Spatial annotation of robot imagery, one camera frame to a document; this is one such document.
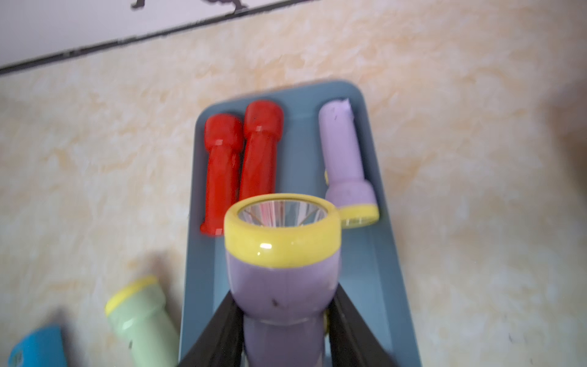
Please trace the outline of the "blue flashlight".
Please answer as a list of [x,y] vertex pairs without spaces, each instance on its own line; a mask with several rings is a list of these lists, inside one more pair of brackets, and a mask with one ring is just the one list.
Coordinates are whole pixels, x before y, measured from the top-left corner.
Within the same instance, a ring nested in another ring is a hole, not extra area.
[[8,367],[68,367],[61,327],[50,325],[29,333],[10,352]]

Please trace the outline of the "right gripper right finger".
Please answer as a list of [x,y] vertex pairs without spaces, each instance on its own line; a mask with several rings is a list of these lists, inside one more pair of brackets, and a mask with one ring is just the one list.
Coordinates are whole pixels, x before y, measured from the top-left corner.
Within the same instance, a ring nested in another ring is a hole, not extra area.
[[397,367],[377,340],[341,284],[327,309],[334,367]]

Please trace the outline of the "blue-grey storage tray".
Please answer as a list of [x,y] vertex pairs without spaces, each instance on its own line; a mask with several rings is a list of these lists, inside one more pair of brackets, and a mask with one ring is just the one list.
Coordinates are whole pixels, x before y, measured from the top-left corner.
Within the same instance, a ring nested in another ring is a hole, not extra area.
[[327,191],[318,112],[333,99],[348,99],[365,177],[375,189],[379,221],[342,234],[342,287],[382,347],[400,366],[419,366],[420,353],[401,272],[385,188],[379,171],[368,109],[361,90],[344,80],[326,81],[226,100],[206,108],[195,125],[185,295],[180,356],[186,356],[229,290],[224,241],[200,232],[204,219],[208,154],[204,125],[217,113],[243,115],[255,100],[270,99],[284,111],[278,145],[278,192],[323,197]]

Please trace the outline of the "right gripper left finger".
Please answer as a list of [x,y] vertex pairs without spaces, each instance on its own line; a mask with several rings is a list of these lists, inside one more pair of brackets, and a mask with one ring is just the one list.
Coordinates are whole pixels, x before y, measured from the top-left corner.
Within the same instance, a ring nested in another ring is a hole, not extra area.
[[239,367],[243,361],[244,313],[229,291],[179,367]]

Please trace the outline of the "red flashlight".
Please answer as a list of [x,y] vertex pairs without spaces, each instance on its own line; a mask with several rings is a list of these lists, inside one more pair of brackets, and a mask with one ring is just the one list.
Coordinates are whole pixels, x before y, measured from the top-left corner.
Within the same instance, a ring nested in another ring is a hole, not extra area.
[[206,206],[200,231],[223,235],[224,217],[238,198],[239,170],[245,140],[241,119],[220,113],[207,119],[204,145],[209,153],[206,176]]
[[240,200],[275,192],[278,143],[284,131],[284,112],[270,100],[249,104],[244,118],[244,153]]

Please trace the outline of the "purple flashlight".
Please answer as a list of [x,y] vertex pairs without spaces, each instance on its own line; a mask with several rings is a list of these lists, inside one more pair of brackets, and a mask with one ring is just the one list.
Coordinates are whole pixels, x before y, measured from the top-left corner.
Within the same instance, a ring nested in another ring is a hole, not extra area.
[[248,364],[323,365],[324,314],[342,267],[336,207],[304,194],[251,197],[226,212],[224,238]]
[[348,99],[334,99],[318,113],[319,137],[330,201],[345,229],[370,226],[380,218],[375,189],[365,178],[354,114]]

